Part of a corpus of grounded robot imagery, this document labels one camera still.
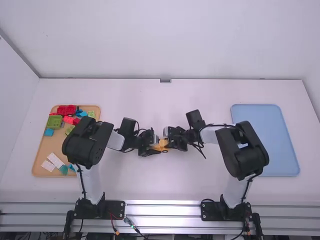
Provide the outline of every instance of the wooden tray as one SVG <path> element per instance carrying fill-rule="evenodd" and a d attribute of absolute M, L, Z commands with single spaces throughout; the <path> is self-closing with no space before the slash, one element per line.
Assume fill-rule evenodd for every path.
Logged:
<path fill-rule="evenodd" d="M 57 108 L 60 105 L 54 106 L 50 113 L 57 112 Z M 94 111 L 95 119 L 98 121 L 100 118 L 100 108 L 95 105 L 80 105 L 80 109 L 83 111 Z M 62 153 L 62 143 L 64 142 L 67 135 L 65 134 L 66 129 L 70 127 L 71 124 L 66 123 L 64 124 L 64 127 L 55 129 L 53 136 L 42 136 L 42 140 L 40 142 L 38 152 L 36 154 L 33 167 L 32 167 L 32 174 L 35 177 L 76 177 L 76 173 L 69 169 L 67 175 L 62 175 L 62 173 L 55 168 L 52 172 L 44 169 L 41 164 L 47 160 L 47 156 L 49 156 L 50 153 L 54 153 L 64 164 L 69 166 L 69 162 L 67 159 L 67 156 L 63 155 Z"/>

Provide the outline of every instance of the yellow connector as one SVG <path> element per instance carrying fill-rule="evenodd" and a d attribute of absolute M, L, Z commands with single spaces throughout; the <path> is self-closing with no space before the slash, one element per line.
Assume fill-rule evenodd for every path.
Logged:
<path fill-rule="evenodd" d="M 162 153 L 167 153 L 169 148 L 165 148 L 166 145 L 169 144 L 168 139 L 160 139 L 159 143 L 155 146 L 152 146 L 151 148 L 157 151 L 160 151 Z"/>

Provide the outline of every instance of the blue tray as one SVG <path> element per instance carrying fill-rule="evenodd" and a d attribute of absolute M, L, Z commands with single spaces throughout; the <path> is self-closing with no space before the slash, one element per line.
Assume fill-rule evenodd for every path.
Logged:
<path fill-rule="evenodd" d="M 280 107 L 274 104 L 235 104 L 233 123 L 249 121 L 269 154 L 261 176 L 294 177 L 300 172 L 294 147 Z"/>

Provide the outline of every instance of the robotic arm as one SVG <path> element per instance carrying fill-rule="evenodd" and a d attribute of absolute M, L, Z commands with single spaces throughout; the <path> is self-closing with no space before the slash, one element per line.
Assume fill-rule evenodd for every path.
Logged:
<path fill-rule="evenodd" d="M 248 121 L 235 125 L 206 124 L 199 110 L 186 114 L 189 129 L 168 126 L 163 135 L 168 139 L 166 148 L 186 152 L 188 145 L 202 152 L 204 144 L 218 144 L 224 164 L 230 173 L 226 189 L 220 202 L 201 202 L 203 221 L 244 221 L 244 218 L 259 218 L 251 212 L 251 205 L 246 204 L 246 196 L 255 177 L 269 164 L 269 156 L 259 137 Z"/>
<path fill-rule="evenodd" d="M 127 149 L 138 149 L 139 156 L 143 157 L 161 153 L 151 149 L 159 141 L 154 130 L 135 131 L 136 123 L 136 120 L 124 118 L 121 127 L 114 129 L 112 123 L 84 116 L 64 140 L 62 153 L 76 170 L 82 188 L 74 209 L 77 218 L 105 219 L 108 216 L 99 174 L 99 162 L 106 147 L 124 153 Z"/>

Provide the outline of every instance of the white wall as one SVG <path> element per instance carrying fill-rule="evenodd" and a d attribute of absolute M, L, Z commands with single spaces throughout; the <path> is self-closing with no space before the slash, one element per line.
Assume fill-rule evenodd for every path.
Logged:
<path fill-rule="evenodd" d="M 0 178 L 38 82 L 39 78 L 0 36 Z"/>
<path fill-rule="evenodd" d="M 3 0 L 44 78 L 303 79 L 320 117 L 318 0 Z"/>

